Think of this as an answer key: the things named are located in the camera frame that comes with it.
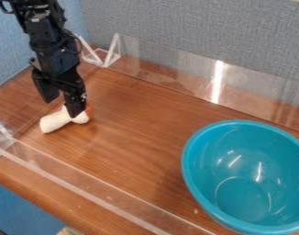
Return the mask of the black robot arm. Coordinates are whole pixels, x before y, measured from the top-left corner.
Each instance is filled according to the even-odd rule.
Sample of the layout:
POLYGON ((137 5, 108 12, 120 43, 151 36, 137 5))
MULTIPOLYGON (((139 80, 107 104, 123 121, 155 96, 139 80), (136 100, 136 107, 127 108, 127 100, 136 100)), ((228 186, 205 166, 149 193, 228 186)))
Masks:
POLYGON ((64 94, 64 106, 72 118, 86 106, 86 93, 77 72, 81 44, 65 29, 65 10, 57 0, 0 0, 0 9, 16 16, 36 57, 29 59, 32 79, 42 100, 50 103, 64 94))

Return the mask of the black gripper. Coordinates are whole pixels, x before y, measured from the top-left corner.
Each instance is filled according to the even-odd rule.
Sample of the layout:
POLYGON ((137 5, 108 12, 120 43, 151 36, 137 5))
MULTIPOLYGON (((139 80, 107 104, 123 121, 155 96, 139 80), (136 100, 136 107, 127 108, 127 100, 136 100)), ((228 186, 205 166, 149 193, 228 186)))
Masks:
POLYGON ((66 112, 72 118, 85 110, 86 92, 77 73, 80 50, 77 38, 65 29, 61 13, 26 12, 22 18, 24 32, 29 37, 29 46, 36 54, 32 80, 45 103, 64 93, 66 112))

